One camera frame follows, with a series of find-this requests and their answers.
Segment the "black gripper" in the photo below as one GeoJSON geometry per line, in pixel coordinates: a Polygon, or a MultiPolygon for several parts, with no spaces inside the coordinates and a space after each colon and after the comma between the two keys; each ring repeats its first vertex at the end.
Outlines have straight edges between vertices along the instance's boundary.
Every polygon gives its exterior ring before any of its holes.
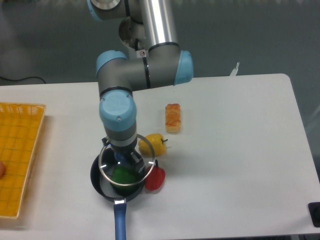
{"type": "Polygon", "coordinates": [[[135,147],[137,145],[136,139],[126,146],[117,146],[112,144],[107,136],[102,138],[101,141],[104,147],[108,147],[110,145],[111,149],[114,151],[113,155],[117,164],[130,165],[129,173],[133,175],[145,174],[145,162],[142,156],[135,151],[135,147]]]}

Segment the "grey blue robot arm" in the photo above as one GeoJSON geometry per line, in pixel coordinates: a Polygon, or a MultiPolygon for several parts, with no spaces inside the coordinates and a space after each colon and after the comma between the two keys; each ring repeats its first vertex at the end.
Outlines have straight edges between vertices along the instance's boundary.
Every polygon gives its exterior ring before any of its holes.
{"type": "Polygon", "coordinates": [[[169,0],[89,0],[91,14],[101,20],[123,18],[138,32],[131,34],[133,48],[146,56],[127,58],[108,50],[96,60],[99,116],[116,162],[132,163],[137,144],[137,107],[133,92],[190,82],[193,60],[181,50],[169,0]]]}

